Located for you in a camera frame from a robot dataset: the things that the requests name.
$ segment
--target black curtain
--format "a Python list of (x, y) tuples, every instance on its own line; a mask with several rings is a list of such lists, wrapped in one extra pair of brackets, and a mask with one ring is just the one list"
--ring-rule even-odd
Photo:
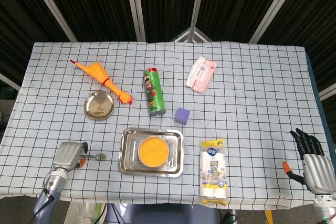
[(189, 28), (194, 1), (141, 0), (146, 41), (170, 41)]
[(38, 41), (68, 41), (43, 0), (0, 0), (0, 73), (21, 85)]
[(331, 136), (336, 144), (336, 95), (334, 94), (333, 96), (323, 100), (322, 106), (326, 115), (325, 118), (327, 119)]
[(202, 0), (196, 27), (213, 41), (249, 42), (273, 0)]
[(54, 0), (79, 41), (136, 41), (129, 0)]
[(322, 91), (336, 83), (336, 0), (286, 0), (259, 43), (304, 46)]

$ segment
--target can lid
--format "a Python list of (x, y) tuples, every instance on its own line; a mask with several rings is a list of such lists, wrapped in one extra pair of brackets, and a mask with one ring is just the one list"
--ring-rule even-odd
[(147, 69), (149, 72), (153, 71), (153, 72), (157, 72), (158, 70), (156, 68), (148, 68)]

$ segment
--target foam cube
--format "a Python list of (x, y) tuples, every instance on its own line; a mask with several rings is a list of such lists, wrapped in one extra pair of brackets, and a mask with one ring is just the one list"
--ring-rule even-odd
[(189, 114), (190, 114), (189, 110), (185, 110), (183, 108), (179, 108), (177, 110), (176, 115), (175, 115), (175, 122), (182, 123), (183, 125), (185, 125), (187, 123), (187, 121), (188, 121)]

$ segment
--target rectangular stainless steel tray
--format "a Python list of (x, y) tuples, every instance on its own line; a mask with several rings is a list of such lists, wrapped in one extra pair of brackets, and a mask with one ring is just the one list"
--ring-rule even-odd
[[(149, 136), (158, 136), (165, 140), (169, 148), (167, 161), (157, 167), (150, 168), (141, 163), (138, 148)], [(128, 128), (122, 133), (119, 170), (125, 174), (171, 177), (182, 174), (183, 170), (183, 135), (176, 130)]]

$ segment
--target green pringles can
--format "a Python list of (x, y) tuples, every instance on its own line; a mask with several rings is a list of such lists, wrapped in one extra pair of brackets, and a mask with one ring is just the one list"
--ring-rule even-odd
[(156, 68), (148, 68), (143, 72), (146, 95), (150, 115), (162, 115), (166, 112), (160, 86), (159, 73)]

